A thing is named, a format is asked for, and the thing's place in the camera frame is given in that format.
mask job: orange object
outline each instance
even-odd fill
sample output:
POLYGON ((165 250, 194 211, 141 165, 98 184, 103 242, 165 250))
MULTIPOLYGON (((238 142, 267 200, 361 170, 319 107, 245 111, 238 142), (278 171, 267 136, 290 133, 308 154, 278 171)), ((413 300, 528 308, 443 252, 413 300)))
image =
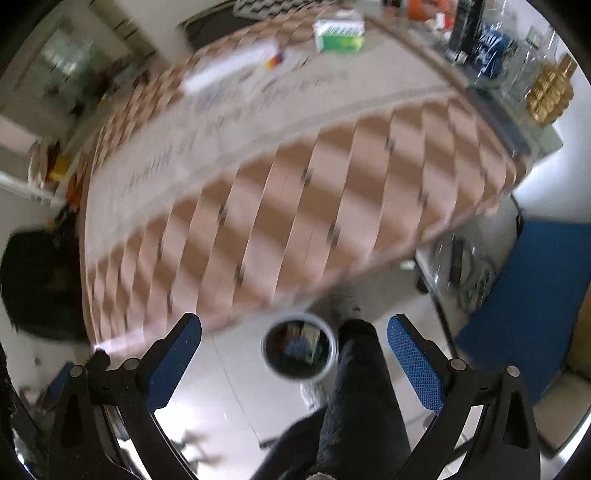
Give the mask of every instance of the orange object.
POLYGON ((426 22, 438 13, 445 15, 444 30, 451 30, 456 16, 453 0, 408 0, 410 20, 426 22))

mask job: clear plastic bottle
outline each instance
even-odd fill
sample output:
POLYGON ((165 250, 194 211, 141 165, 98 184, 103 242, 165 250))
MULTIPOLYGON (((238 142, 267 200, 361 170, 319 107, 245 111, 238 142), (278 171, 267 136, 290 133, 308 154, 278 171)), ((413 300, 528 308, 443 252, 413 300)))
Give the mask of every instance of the clear plastic bottle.
POLYGON ((501 95, 521 103, 525 101, 525 96, 540 74, 542 65, 556 62, 558 35, 549 27, 542 38, 531 27, 525 40, 518 45, 501 85, 501 95))
POLYGON ((515 51, 517 15, 502 0, 482 16, 482 31, 473 56, 472 66, 478 82, 488 86, 500 85, 505 77, 507 62, 515 51))

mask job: clutter on table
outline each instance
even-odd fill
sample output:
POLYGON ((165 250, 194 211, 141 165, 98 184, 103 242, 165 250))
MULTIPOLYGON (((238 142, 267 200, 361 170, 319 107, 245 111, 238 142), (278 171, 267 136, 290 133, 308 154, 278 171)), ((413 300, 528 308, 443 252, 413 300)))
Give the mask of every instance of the clutter on table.
MULTIPOLYGON (((447 5, 408 0, 408 18, 435 32, 445 57, 463 66, 478 87, 497 92, 542 126, 562 115, 574 96, 570 78, 577 63, 568 55, 556 59, 560 39, 551 27, 543 36, 532 27, 520 39, 510 0, 497 0, 492 8, 485 8, 484 0, 458 0, 450 26, 441 16, 447 5)), ((452 3, 445 11, 453 10, 452 3)))

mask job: screw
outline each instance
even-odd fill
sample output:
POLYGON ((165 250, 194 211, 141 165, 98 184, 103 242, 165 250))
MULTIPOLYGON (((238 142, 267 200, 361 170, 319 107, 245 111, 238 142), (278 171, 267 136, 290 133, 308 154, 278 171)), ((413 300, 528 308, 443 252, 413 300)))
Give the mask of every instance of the screw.
POLYGON ((83 371, 84 371, 84 368, 82 368, 80 365, 75 365, 70 370, 70 376, 73 378, 79 377, 82 375, 83 371))
POLYGON ((454 370, 458 370, 458 371, 462 371, 466 369, 466 362, 460 358, 454 358, 451 362, 450 365, 452 366, 452 368, 454 370))
POLYGON ((139 366, 139 360, 137 358, 128 358, 125 362, 123 362, 123 368, 128 371, 135 370, 139 366))
POLYGON ((519 369, 513 365, 510 365, 507 367, 507 373, 512 377, 518 377, 519 376, 519 369))

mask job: black pants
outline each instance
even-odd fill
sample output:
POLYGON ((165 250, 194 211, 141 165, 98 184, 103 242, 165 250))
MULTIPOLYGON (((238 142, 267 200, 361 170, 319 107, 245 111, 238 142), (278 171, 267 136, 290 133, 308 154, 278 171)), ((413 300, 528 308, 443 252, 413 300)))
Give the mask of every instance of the black pants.
POLYGON ((292 425, 251 480, 392 480, 410 455, 408 437, 375 328, 339 330, 339 367, 327 407, 292 425))

